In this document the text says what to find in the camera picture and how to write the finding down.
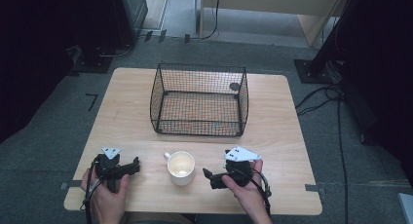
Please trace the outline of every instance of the wooden desk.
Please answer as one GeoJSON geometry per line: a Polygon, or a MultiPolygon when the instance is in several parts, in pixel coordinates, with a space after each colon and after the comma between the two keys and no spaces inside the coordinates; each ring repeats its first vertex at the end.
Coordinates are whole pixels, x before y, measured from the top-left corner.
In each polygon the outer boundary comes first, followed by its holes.
{"type": "MultiPolygon", "coordinates": [[[[224,172],[225,149],[241,145],[264,161],[263,173],[273,196],[273,214],[318,215],[318,192],[306,191],[316,184],[291,93],[285,77],[247,74],[249,114],[241,137],[163,135],[154,132],[149,103],[154,69],[118,68],[110,81],[89,140],[73,179],[82,175],[101,147],[119,147],[121,165],[138,156],[140,173],[131,177],[128,211],[244,213],[231,191],[211,190],[202,168],[224,172]],[[163,154],[185,150],[194,156],[196,177],[185,187],[169,180],[163,154]]],[[[70,188],[64,206],[79,210],[84,192],[70,188]]]]}
{"type": "MultiPolygon", "coordinates": [[[[313,46],[334,12],[343,8],[340,4],[341,0],[219,0],[219,9],[298,15],[307,42],[313,46]]],[[[216,8],[216,0],[201,0],[200,37],[204,31],[204,8],[216,8]]]]}

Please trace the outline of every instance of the white mug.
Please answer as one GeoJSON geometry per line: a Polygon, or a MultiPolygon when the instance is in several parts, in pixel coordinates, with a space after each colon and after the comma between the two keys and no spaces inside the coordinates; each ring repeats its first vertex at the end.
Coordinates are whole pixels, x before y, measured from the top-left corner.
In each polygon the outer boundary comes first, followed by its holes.
{"type": "Polygon", "coordinates": [[[168,162],[169,177],[174,184],[185,186],[194,180],[195,160],[189,153],[184,151],[172,155],[165,153],[164,158],[168,162]]]}

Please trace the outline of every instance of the white floor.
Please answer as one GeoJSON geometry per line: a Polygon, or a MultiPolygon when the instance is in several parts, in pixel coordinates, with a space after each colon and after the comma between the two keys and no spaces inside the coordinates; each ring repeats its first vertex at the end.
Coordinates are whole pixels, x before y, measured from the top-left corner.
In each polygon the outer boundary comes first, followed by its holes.
{"type": "MultiPolygon", "coordinates": [[[[199,23],[194,17],[194,0],[147,2],[149,17],[144,23],[144,29],[154,30],[154,34],[166,30],[167,37],[184,38],[185,34],[190,34],[191,38],[199,38],[196,31],[199,23]]],[[[205,9],[204,37],[210,35],[215,27],[214,14],[215,9],[205,9]]],[[[334,20],[330,20],[323,36],[320,35],[313,48],[322,46],[322,41],[330,33],[334,20]]],[[[290,14],[219,9],[217,29],[208,40],[310,48],[297,16],[290,14]]]]}

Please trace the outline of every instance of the wire basket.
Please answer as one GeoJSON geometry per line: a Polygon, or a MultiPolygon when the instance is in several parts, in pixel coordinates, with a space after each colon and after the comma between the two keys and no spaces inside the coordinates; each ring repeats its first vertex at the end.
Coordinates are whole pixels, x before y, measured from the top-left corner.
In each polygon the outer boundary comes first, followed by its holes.
{"type": "Polygon", "coordinates": [[[243,135],[248,115],[245,68],[161,63],[150,105],[157,133],[243,135]]]}

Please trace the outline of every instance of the hand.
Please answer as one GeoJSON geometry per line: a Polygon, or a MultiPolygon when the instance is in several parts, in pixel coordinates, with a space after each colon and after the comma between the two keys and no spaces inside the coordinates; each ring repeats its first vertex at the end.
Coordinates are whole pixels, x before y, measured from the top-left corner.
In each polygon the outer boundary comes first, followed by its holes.
{"type": "MultiPolygon", "coordinates": [[[[88,168],[83,175],[81,188],[84,191],[86,191],[89,171],[88,168]]],[[[129,179],[128,174],[122,177],[118,193],[112,193],[102,184],[94,190],[91,198],[91,210],[99,224],[119,224],[121,222],[125,213],[129,179]]],[[[96,180],[96,172],[93,170],[91,184],[94,184],[96,180]]]]}
{"type": "MultiPolygon", "coordinates": [[[[262,165],[262,160],[255,160],[251,163],[251,168],[253,168],[252,179],[260,186],[261,176],[259,173],[262,171],[262,165]]],[[[252,182],[249,182],[244,187],[240,187],[234,179],[228,175],[222,176],[222,181],[227,185],[228,189],[234,193],[234,197],[238,199],[238,202],[254,223],[272,223],[265,209],[264,200],[252,182]]]]}

